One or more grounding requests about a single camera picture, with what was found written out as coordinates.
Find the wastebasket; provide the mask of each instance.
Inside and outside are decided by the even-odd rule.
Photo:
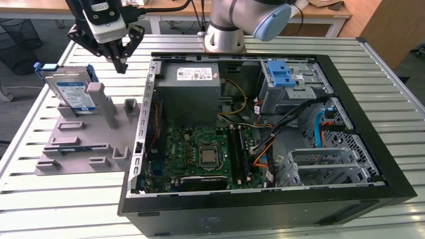
[[[0,26],[6,33],[10,33],[10,37],[14,37],[14,33],[18,32],[24,36],[25,44],[29,49],[36,49],[41,45],[38,34],[33,28],[29,19],[0,19]]]
[[[0,33],[0,60],[17,75],[33,72],[33,64],[38,60],[20,32]]]

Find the motherboard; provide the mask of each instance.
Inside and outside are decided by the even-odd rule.
[[[154,192],[261,188],[253,145],[249,127],[168,128],[165,160],[152,162]]]

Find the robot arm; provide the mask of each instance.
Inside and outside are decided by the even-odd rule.
[[[104,56],[113,63],[117,73],[124,74],[126,58],[132,56],[145,34],[145,29],[130,23],[149,12],[180,11],[189,3],[190,0],[186,0],[180,7],[145,9],[122,6],[120,0],[66,0],[76,19],[68,37],[93,55]],[[130,41],[124,45],[126,34]]]
[[[241,52],[244,32],[261,41],[278,36],[290,18],[286,0],[212,1],[205,48],[210,52]]]
[[[150,12],[180,11],[180,7],[137,8],[122,6],[121,0],[65,0],[76,18],[68,37],[93,55],[104,56],[124,74],[126,58],[132,56],[145,34],[141,26],[130,23]],[[242,31],[257,39],[271,40],[282,31],[290,17],[286,0],[213,0],[210,25],[205,35],[205,47],[210,52],[241,52]],[[122,38],[130,41],[124,45]]]

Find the gray carpet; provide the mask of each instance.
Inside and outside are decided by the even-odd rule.
[[[34,29],[38,33],[42,45],[34,50],[41,63],[56,63],[65,47],[69,43],[66,38],[68,30],[73,21],[64,21],[64,28],[57,28],[53,20],[32,20]],[[196,34],[200,30],[197,23],[182,22],[174,24],[176,28],[170,29],[166,22],[161,22],[162,34]],[[146,29],[146,34],[150,34],[150,27],[146,21],[142,21],[142,26]],[[414,95],[425,103],[425,57],[417,58],[410,54],[399,64],[395,73],[399,76],[410,76],[407,87]],[[0,81],[4,87],[14,86],[34,86],[42,87],[42,81],[34,74],[17,76],[0,62]],[[21,88],[9,90],[14,95],[14,100],[10,103],[0,102],[0,140],[12,140],[20,124],[26,116],[33,101],[38,95],[40,89]],[[0,144],[0,155],[5,151],[5,146]]]

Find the metal sheet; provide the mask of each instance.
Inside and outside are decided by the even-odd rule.
[[[246,50],[330,55],[419,196],[407,203],[370,212],[341,226],[248,231],[202,238],[270,239],[291,236],[306,239],[314,235],[318,239],[350,239],[373,238],[377,233],[389,238],[423,238],[425,228],[418,224],[425,220],[423,112],[413,104],[409,94],[401,94],[403,89],[393,75],[377,68],[377,57],[351,38],[279,37],[264,43],[246,37]],[[113,102],[122,103],[128,97],[141,101],[152,51],[201,52],[202,40],[189,35],[148,35],[128,60],[125,75],[114,73],[104,58],[92,56],[72,44],[62,63],[92,62]],[[124,173],[44,177],[32,174],[58,116],[56,106],[57,99],[44,89],[0,161],[0,169],[6,166],[0,178],[1,238],[141,238],[128,220],[116,216]]]

